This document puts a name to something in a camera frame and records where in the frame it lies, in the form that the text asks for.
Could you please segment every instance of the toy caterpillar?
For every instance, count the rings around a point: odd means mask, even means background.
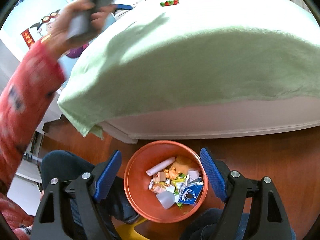
[[[173,1],[166,1],[166,2],[161,2],[161,6],[168,6],[168,5],[176,5],[179,3],[179,0],[173,0]]]

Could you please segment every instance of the yellow plastic object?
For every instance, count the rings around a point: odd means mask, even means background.
[[[136,226],[142,224],[144,221],[147,221],[147,219],[141,217],[136,223],[132,225],[121,225],[117,227],[116,230],[124,240],[149,240],[148,238],[145,238],[134,230]]]

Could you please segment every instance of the metal bolt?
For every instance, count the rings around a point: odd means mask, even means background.
[[[91,174],[89,172],[85,172],[84,174],[82,174],[82,178],[83,179],[88,179],[90,178]]]
[[[271,179],[269,177],[264,177],[263,180],[265,183],[271,183]]]
[[[51,184],[54,185],[54,184],[57,184],[58,183],[58,179],[57,178],[53,178],[51,180]]]
[[[239,178],[240,177],[240,173],[238,171],[233,171],[231,172],[231,176],[234,178]]]

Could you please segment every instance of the blue gripper pad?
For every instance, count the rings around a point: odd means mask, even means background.
[[[200,151],[200,161],[215,195],[220,198],[222,202],[225,202],[228,198],[226,182],[206,148],[202,148]]]
[[[111,156],[111,160],[109,161],[107,167],[102,172],[101,176],[97,180],[95,193],[93,198],[98,203],[105,199],[109,193],[109,190],[112,186],[113,181],[116,178],[116,175],[120,169],[122,163],[121,152],[116,151],[113,156]]]

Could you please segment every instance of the human hand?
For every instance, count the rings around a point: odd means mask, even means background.
[[[58,59],[69,49],[78,48],[88,42],[88,40],[83,40],[81,42],[70,42],[67,39],[69,24],[72,17],[76,12],[88,10],[94,7],[94,3],[90,0],[75,0],[69,3],[63,10],[62,13],[57,17],[57,19],[52,23],[52,28],[50,31],[50,37],[43,41],[46,44],[49,53]],[[100,8],[99,12],[93,13],[91,15],[91,24],[97,30],[97,36],[105,24],[107,16],[116,9],[115,5],[108,5]]]

